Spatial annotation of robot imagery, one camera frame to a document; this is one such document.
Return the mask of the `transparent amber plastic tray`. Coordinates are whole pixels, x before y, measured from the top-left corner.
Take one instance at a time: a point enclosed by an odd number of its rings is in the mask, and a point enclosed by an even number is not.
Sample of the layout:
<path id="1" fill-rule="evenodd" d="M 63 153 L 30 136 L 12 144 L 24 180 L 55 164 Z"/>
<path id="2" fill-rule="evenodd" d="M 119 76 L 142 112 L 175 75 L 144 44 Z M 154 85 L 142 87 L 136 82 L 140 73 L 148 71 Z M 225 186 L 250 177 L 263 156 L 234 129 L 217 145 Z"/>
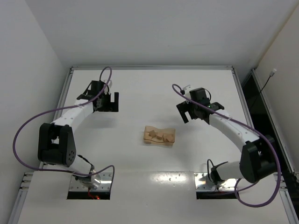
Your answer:
<path id="1" fill-rule="evenodd" d="M 176 130 L 174 128 L 159 129 L 145 126 L 143 141 L 146 144 L 172 147 L 175 143 Z"/>

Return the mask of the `wooden block letter D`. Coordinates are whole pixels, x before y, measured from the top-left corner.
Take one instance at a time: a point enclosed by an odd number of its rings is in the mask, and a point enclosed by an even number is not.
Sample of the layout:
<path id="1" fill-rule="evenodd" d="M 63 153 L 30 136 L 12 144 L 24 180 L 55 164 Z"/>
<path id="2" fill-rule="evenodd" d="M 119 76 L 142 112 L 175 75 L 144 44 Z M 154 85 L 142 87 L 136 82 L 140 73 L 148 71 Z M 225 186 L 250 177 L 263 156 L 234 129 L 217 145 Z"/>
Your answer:
<path id="1" fill-rule="evenodd" d="M 153 130 L 150 131 L 150 132 L 149 132 L 149 136 L 152 137 L 152 138 L 156 137 L 156 133 L 155 133 L 155 131 L 153 131 Z"/>

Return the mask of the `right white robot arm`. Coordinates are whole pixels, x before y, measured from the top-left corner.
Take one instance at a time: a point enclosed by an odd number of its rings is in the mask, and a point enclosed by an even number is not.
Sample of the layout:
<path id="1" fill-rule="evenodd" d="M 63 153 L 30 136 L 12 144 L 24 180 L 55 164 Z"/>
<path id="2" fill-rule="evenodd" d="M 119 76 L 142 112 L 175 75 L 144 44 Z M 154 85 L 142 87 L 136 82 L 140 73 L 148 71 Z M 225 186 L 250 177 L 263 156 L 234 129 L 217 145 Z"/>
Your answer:
<path id="1" fill-rule="evenodd" d="M 177 109 L 185 123 L 191 119 L 200 119 L 222 132 L 240 150 L 241 158 L 235 162 L 223 162 L 211 168 L 209 177 L 214 184 L 227 179 L 245 179 L 250 183 L 277 171 L 277 156 L 274 139 L 259 136 L 247 126 L 233 121 L 229 113 L 218 102 L 212 103 L 211 94 L 204 88 L 192 89 L 190 85 L 180 88 L 179 94 L 185 99 Z"/>

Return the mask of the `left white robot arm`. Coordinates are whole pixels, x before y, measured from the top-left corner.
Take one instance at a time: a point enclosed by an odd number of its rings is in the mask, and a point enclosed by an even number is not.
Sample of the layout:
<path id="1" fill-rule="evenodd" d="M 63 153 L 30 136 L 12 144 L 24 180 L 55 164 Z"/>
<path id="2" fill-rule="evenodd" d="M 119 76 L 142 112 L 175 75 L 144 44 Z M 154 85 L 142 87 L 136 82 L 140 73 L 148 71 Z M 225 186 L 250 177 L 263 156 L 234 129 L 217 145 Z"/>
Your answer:
<path id="1" fill-rule="evenodd" d="M 118 112 L 119 93 L 111 94 L 111 87 L 111 81 L 91 81 L 77 97 L 75 108 L 52 123 L 42 124 L 39 130 L 39 161 L 70 171 L 75 180 L 88 189 L 99 188 L 100 175 L 94 165 L 77 152 L 74 132 L 94 112 Z"/>

